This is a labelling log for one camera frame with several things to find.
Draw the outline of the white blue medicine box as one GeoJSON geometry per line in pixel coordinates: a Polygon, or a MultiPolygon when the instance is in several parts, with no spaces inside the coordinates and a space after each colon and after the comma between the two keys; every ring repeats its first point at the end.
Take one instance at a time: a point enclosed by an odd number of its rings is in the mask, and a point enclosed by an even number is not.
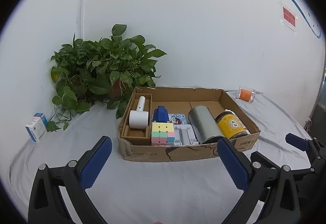
{"type": "Polygon", "coordinates": [[[47,134],[47,119],[43,113],[36,113],[25,128],[32,141],[40,142],[47,134]]]}

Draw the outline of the blue stapler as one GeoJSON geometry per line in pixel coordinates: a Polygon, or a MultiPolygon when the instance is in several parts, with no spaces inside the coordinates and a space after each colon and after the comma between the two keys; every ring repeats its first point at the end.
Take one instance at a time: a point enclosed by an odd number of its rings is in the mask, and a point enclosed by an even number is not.
{"type": "Polygon", "coordinates": [[[159,123],[168,123],[170,121],[168,111],[164,106],[158,106],[154,110],[152,121],[159,122],[159,123]]]}

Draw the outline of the brown cardboard box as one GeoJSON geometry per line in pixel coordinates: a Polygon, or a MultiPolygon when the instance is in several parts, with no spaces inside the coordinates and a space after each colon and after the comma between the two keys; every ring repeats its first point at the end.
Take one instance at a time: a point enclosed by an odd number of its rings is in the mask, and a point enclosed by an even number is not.
{"type": "Polygon", "coordinates": [[[220,137],[246,151],[259,135],[222,89],[137,87],[118,127],[119,152],[132,162],[214,158],[220,137]]]}

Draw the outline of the silver metal can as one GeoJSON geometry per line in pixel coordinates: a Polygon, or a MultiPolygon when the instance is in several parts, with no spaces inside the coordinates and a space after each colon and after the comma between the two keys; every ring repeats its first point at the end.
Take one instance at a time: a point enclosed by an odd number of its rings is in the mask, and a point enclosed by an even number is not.
{"type": "Polygon", "coordinates": [[[188,113],[188,120],[199,144],[216,143],[224,136],[206,106],[199,105],[192,108],[188,113]]]}

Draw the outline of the green potted plant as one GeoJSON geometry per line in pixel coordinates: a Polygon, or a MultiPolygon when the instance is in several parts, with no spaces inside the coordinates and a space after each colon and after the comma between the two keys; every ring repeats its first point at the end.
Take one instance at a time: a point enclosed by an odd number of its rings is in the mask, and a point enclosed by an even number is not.
{"type": "Polygon", "coordinates": [[[148,44],[142,35],[125,38],[126,30],[125,24],[115,24],[107,38],[74,38],[51,56],[56,94],[54,115],[46,126],[49,132],[67,129],[76,115],[97,102],[116,110],[119,119],[136,87],[155,87],[156,63],[166,52],[148,44]]]}

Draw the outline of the red wall sign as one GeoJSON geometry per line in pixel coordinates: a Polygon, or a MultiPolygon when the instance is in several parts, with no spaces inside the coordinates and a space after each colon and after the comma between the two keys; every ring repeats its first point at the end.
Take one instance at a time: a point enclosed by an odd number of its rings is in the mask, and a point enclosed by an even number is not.
{"type": "Polygon", "coordinates": [[[297,16],[288,6],[282,3],[280,5],[280,24],[282,28],[297,35],[297,16]]]}

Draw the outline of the grey plastic tray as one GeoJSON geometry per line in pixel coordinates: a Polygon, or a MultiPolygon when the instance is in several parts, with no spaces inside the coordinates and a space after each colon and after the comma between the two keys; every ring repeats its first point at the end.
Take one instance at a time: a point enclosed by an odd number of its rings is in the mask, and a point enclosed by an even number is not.
{"type": "Polygon", "coordinates": [[[174,145],[198,145],[199,142],[195,136],[193,128],[190,124],[174,125],[175,141],[174,145]]]}

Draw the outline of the yellow tea jar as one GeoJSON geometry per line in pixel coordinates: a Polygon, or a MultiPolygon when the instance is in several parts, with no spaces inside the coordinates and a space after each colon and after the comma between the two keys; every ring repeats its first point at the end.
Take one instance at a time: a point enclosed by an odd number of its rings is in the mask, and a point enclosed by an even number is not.
{"type": "Polygon", "coordinates": [[[217,115],[215,121],[222,135],[228,140],[233,140],[250,134],[249,130],[233,111],[225,110],[217,115]]]}

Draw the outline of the orange thread spool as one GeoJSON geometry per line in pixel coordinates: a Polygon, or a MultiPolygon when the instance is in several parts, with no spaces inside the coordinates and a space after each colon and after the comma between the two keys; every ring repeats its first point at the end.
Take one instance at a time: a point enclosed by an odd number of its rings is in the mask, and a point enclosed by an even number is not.
{"type": "Polygon", "coordinates": [[[255,96],[259,94],[262,94],[262,92],[240,85],[236,98],[245,102],[252,103],[255,100],[255,96]]]}

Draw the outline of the white lint roller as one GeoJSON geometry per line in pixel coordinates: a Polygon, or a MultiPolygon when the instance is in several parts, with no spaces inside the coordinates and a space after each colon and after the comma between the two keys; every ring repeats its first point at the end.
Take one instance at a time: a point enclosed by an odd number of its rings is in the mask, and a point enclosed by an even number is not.
{"type": "Polygon", "coordinates": [[[145,129],[149,123],[149,112],[144,110],[146,98],[139,97],[137,109],[129,114],[129,126],[132,129],[145,129]]]}

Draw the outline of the pastel puzzle cube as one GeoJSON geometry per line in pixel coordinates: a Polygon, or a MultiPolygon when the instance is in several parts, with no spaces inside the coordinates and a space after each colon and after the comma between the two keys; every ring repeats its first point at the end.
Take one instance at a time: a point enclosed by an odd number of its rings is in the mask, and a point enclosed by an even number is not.
{"type": "Polygon", "coordinates": [[[153,122],[151,128],[151,145],[174,145],[174,125],[170,122],[153,122]]]}

